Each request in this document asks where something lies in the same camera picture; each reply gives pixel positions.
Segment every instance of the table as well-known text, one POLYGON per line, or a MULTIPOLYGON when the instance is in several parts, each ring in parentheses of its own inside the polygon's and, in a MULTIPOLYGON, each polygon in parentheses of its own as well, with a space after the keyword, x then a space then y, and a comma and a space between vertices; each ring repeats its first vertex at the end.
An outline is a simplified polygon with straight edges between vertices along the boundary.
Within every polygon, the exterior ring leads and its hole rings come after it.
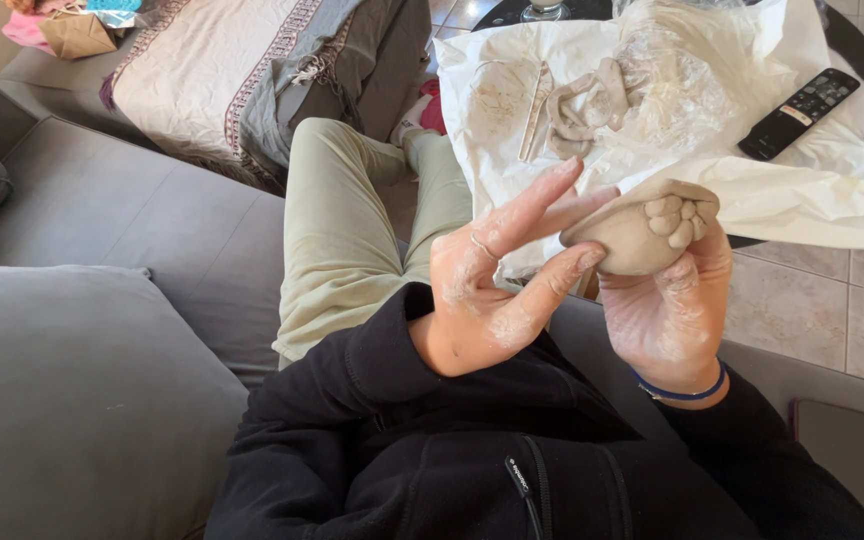
MULTIPOLYGON (((572 19, 609 20, 613 18, 612 0, 565 0, 564 4, 572 11, 572 19)), ((485 28, 518 24, 522 10, 529 5, 528 0, 503 0, 475 25, 473 32, 485 28)), ((849 19, 832 8, 828 8, 828 29, 825 30, 828 46, 842 55, 855 73, 864 81, 864 34, 849 19)), ((728 236, 732 249, 762 244, 765 240, 728 236)))

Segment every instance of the white paper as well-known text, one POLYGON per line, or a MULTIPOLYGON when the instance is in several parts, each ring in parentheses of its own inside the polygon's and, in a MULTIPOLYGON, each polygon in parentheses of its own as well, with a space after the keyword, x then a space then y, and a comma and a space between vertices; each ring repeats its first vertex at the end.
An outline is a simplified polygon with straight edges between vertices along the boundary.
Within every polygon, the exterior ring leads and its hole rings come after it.
MULTIPOLYGON (((765 108, 756 113, 762 118, 837 55, 812 0, 765 0, 750 10, 757 23, 753 69, 766 94, 765 108)), ((614 21, 566 21, 435 40, 443 118, 474 215, 507 203, 561 162, 542 148, 545 129, 535 135, 530 160, 518 159, 541 62, 558 87, 612 56, 618 37, 614 21)), ((864 97, 856 95, 771 163, 744 158, 735 147, 683 158, 596 145, 576 189, 618 185, 624 192, 660 174, 714 191, 730 234, 864 249, 863 136, 864 97)), ((503 257, 496 277, 529 275, 562 250, 557 235, 533 242, 503 257)))

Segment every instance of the brown paper bag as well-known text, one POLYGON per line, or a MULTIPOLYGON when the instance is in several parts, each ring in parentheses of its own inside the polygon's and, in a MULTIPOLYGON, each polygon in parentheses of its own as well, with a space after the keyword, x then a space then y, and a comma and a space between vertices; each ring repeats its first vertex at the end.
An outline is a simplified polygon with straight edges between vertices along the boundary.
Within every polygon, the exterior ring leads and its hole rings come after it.
POLYGON ((90 57, 111 53, 117 48, 113 33, 102 26, 94 13, 55 11, 52 16, 39 22, 38 28, 59 58, 90 57))

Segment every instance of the hand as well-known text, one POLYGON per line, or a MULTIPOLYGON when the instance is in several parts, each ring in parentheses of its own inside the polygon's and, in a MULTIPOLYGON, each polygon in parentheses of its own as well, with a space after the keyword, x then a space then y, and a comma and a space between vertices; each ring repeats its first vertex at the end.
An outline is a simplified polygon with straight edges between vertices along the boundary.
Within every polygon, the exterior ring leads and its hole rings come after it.
POLYGON ((618 197, 615 188, 576 197, 572 185, 582 168, 573 157, 509 203, 433 242, 435 311, 411 321, 409 332, 436 373, 457 377, 509 360, 536 339, 569 289, 605 258, 602 246, 583 242, 549 259, 517 295, 493 282, 503 256, 618 197))
MULTIPOLYGON (((619 358, 663 390, 694 394, 711 388, 720 373, 715 355, 732 267, 729 240, 712 220, 703 239, 654 276, 600 274, 608 338, 619 358)), ((724 388, 716 393, 719 401, 724 388)))

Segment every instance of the zipper pull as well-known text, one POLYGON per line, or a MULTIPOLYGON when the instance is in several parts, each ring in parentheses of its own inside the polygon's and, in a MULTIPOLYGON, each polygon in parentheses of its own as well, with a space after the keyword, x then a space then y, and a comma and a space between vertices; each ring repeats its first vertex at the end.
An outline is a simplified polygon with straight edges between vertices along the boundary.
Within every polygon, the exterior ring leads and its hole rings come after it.
POLYGON ((509 471, 511 481, 515 483, 515 488, 518 489, 519 497, 522 497, 522 499, 531 499, 532 488, 529 487, 529 482, 525 481, 525 476, 519 470, 516 460, 512 459, 509 455, 505 456, 505 468, 509 471))

